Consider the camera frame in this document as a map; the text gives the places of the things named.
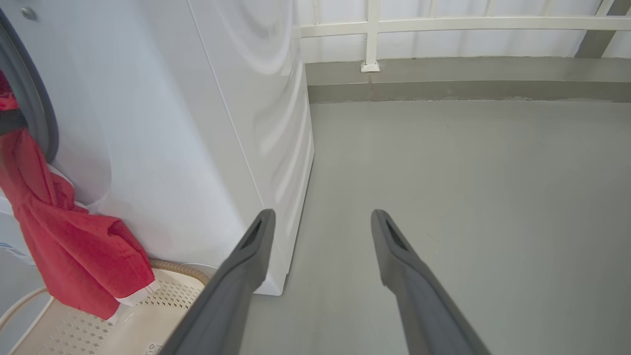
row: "concrete ledge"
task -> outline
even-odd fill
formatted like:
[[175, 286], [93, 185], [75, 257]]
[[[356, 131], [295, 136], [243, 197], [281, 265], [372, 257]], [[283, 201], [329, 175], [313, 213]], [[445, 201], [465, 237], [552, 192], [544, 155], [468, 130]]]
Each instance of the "concrete ledge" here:
[[306, 64], [311, 103], [388, 100], [631, 102], [631, 59], [454, 57]]

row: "laundry basket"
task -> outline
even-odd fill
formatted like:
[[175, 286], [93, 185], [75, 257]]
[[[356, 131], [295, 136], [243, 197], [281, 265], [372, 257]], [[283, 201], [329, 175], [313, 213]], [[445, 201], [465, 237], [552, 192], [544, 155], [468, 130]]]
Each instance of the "laundry basket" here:
[[[160, 288], [128, 308], [115, 325], [51, 297], [9, 355], [158, 354], [209, 277], [162, 260], [152, 260], [151, 267]], [[20, 308], [45, 292], [44, 287], [37, 289], [15, 303], [0, 319], [0, 331]]]

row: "gray floor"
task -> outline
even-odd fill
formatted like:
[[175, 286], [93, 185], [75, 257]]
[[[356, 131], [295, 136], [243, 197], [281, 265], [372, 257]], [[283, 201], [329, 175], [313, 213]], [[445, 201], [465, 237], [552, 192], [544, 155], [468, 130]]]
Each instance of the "gray floor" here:
[[406, 354], [369, 217], [387, 210], [494, 354], [615, 354], [631, 334], [631, 105], [311, 106], [285, 293], [242, 354]]

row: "white railing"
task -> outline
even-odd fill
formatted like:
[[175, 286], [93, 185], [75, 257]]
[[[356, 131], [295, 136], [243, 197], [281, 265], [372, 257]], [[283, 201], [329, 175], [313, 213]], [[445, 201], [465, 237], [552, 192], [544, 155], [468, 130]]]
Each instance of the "white railing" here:
[[[303, 38], [366, 34], [366, 60], [364, 73], [379, 71], [377, 63], [377, 35], [387, 32], [444, 31], [444, 30], [610, 30], [631, 31], [631, 17], [607, 16], [614, 0], [603, 0], [594, 16], [548, 16], [550, 4], [546, 0], [539, 16], [493, 16], [497, 0], [487, 0], [484, 16], [435, 17], [436, 3], [431, 0], [429, 17], [405, 20], [379, 20], [380, 0], [368, 1], [366, 21], [343, 23], [319, 23], [300, 28]], [[314, 7], [319, 1], [314, 0]]]

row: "white washing machine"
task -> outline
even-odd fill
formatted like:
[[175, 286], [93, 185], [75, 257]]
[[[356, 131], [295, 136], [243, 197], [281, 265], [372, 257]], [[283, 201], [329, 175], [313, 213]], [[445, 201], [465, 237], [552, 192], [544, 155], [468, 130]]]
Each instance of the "white washing machine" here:
[[281, 294], [314, 156], [293, 1], [0, 4], [50, 99], [48, 156], [77, 200], [122, 218], [151, 257], [210, 267], [273, 208], [257, 291]]

